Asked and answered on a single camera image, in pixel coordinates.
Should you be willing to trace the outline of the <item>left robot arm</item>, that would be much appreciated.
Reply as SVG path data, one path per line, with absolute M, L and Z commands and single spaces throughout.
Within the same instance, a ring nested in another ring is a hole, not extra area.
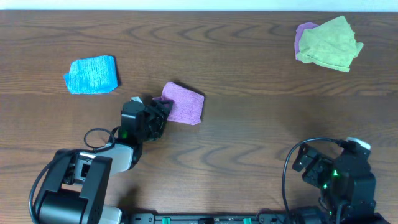
M 123 104 L 121 124 L 104 146 L 60 149 L 35 179 L 29 193 L 34 223 L 129 223 L 118 207 L 105 205 L 109 178 L 132 169 L 146 141 L 159 139 L 172 110 L 171 100 L 156 98 L 148 104 L 133 97 Z

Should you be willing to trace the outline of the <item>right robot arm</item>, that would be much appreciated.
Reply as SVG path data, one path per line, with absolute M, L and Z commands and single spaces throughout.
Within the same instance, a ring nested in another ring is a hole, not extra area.
M 320 189 L 320 200 L 329 215 L 320 209 L 294 211 L 299 223 L 387 223 L 376 213 L 376 178 L 368 162 L 370 145 L 355 139 L 338 143 L 341 154 L 333 159 L 308 144 L 300 146 L 293 170 L 304 170 L 304 182 Z

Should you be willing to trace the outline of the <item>purple microfiber cloth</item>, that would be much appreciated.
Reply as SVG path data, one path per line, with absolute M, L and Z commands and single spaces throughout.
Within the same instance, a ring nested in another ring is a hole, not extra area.
M 167 82 L 160 97 L 155 100 L 173 102 L 167 121 L 196 125 L 201 123 L 205 97 L 174 82 Z

